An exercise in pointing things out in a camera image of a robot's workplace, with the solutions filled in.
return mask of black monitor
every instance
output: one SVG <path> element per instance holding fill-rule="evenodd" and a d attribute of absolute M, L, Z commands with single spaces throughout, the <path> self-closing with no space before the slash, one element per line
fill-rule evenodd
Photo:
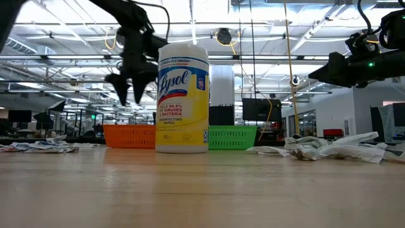
<path fill-rule="evenodd" d="M 273 105 L 269 121 L 281 122 L 281 101 L 279 99 L 254 99 L 243 98 L 243 119 L 267 121 L 270 112 L 270 104 Z"/>
<path fill-rule="evenodd" d="M 392 104 L 394 110 L 394 124 L 396 127 L 405 127 L 405 103 Z"/>
<path fill-rule="evenodd" d="M 8 110 L 8 121 L 11 123 L 30 123 L 32 121 L 32 111 Z"/>

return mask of white pillar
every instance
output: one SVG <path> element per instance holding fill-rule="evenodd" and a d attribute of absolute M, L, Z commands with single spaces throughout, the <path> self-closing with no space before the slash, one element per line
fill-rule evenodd
<path fill-rule="evenodd" d="M 211 66 L 210 81 L 210 106 L 235 104 L 235 74 L 232 65 Z"/>

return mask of wooden table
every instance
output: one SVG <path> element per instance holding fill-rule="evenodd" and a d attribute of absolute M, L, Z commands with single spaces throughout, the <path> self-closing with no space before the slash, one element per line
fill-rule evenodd
<path fill-rule="evenodd" d="M 0 153 L 0 227 L 403 227 L 405 165 L 212 151 Z"/>

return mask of white lid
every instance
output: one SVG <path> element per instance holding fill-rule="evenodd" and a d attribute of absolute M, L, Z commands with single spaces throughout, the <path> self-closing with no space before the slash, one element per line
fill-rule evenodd
<path fill-rule="evenodd" d="M 205 48 L 193 44 L 168 44 L 159 49 L 159 62 L 171 57 L 193 57 L 209 62 Z"/>

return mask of ceiling beam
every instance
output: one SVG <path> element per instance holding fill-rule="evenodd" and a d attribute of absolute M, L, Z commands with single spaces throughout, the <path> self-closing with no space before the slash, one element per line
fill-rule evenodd
<path fill-rule="evenodd" d="M 322 28 L 328 21 L 330 17 L 334 17 L 345 5 L 335 5 L 333 6 L 328 13 L 326 13 L 322 20 L 315 23 L 308 31 L 304 33 L 304 35 L 299 38 L 299 40 L 294 44 L 291 48 L 291 54 L 296 52 L 308 39 L 310 39 L 319 29 Z"/>

